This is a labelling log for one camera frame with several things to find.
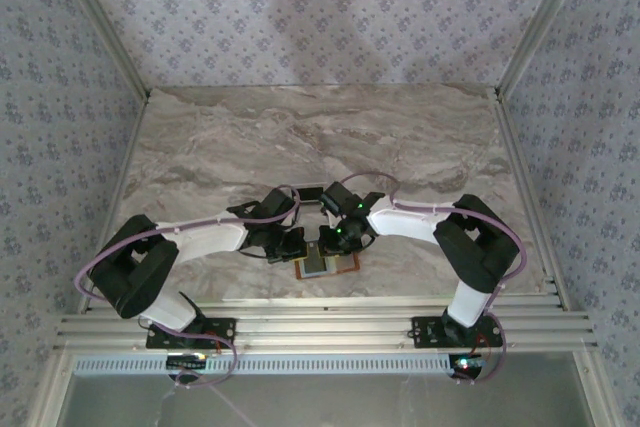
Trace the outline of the brown leather card holder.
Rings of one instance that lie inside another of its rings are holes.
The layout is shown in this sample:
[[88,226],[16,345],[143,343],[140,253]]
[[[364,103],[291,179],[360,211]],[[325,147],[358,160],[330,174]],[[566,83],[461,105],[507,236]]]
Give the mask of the brown leather card holder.
[[299,281],[341,275],[360,270],[359,258],[356,254],[334,258],[331,255],[318,260],[294,260],[295,276]]

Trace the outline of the small black box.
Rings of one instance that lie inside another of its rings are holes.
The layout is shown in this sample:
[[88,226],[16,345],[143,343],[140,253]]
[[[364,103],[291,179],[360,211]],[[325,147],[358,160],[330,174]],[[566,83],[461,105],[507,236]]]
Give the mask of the small black box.
[[301,206],[320,205],[324,191],[323,185],[294,185],[292,187],[294,200]]

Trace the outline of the aluminium slotted base beam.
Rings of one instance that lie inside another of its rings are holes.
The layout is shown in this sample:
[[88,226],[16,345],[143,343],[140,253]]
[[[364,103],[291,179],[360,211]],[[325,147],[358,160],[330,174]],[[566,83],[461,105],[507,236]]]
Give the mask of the aluminium slotted base beam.
[[[517,352],[571,352],[598,346],[589,318],[558,312],[516,316],[500,312],[508,348]],[[360,353],[408,351],[413,348],[409,314],[375,318],[371,315],[236,316],[234,344],[246,353]],[[146,332],[136,321],[79,315],[61,321],[56,349],[140,351]]]

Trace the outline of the small circuit board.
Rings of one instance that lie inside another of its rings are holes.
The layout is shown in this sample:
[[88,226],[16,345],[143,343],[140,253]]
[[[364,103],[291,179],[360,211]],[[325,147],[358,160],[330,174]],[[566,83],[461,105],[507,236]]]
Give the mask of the small circuit board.
[[476,381],[487,361],[480,354],[451,354],[449,364],[450,377],[457,380]]
[[202,354],[170,354],[165,362],[168,371],[203,370],[207,365],[207,357]]

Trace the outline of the aluminium table edge rail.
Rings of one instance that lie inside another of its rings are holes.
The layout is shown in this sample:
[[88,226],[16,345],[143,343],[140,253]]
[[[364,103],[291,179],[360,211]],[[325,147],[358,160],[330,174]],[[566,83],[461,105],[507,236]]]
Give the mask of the aluminium table edge rail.
[[[285,309],[342,307],[435,307],[444,308],[449,304],[445,297],[392,296],[392,297],[327,297],[327,298],[274,298],[274,299],[228,299],[219,302],[199,301],[202,310],[240,308],[240,309]],[[504,295],[497,297],[492,307],[551,307],[561,308],[558,295]]]

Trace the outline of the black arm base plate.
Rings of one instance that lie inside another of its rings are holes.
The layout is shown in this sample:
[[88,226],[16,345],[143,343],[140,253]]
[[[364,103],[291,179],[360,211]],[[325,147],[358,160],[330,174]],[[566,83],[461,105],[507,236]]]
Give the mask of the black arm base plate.
[[471,327],[464,327],[445,316],[413,317],[407,336],[415,348],[472,348],[476,345],[502,347],[497,322],[481,316]]
[[194,320],[178,335],[168,333],[152,324],[146,338],[147,349],[204,349],[228,350],[229,347],[211,339],[217,336],[233,343],[236,334],[234,318],[202,318]]

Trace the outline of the aluminium side rail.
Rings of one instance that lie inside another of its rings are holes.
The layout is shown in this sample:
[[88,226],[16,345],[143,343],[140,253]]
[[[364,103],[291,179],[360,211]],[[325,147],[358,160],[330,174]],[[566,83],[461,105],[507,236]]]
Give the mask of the aluminium side rail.
[[150,90],[146,91],[140,103],[138,113],[136,115],[135,122],[133,124],[133,128],[126,146],[123,161],[120,165],[119,174],[115,184],[115,189],[109,203],[106,221],[98,237],[98,243],[97,243],[95,254],[99,254],[101,252],[102,248],[109,240],[110,235],[113,233],[113,228],[116,223],[117,214],[119,211],[119,205],[123,197],[125,181],[127,180],[129,166],[131,163],[133,152],[136,147],[137,138],[138,138],[141,124],[145,115],[146,107],[149,102],[150,94],[151,94]]
[[550,235],[518,140],[514,122],[508,109],[501,102],[499,92],[495,88],[489,88],[487,92],[496,111],[497,123],[515,176],[518,193],[524,206],[534,250],[546,275],[545,286],[554,286],[555,290],[551,290],[550,293],[558,298],[558,306],[563,310],[570,310],[571,306],[567,300],[566,286],[562,279],[561,269],[551,245]]

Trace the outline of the aluminium corner post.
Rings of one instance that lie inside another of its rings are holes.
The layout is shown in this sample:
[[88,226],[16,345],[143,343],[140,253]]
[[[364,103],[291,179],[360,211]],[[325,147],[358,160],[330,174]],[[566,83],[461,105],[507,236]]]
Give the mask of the aluminium corner post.
[[565,1],[540,1],[496,87],[496,95],[501,102],[505,102],[513,94]]
[[78,0],[126,84],[146,101],[148,89],[99,0]]

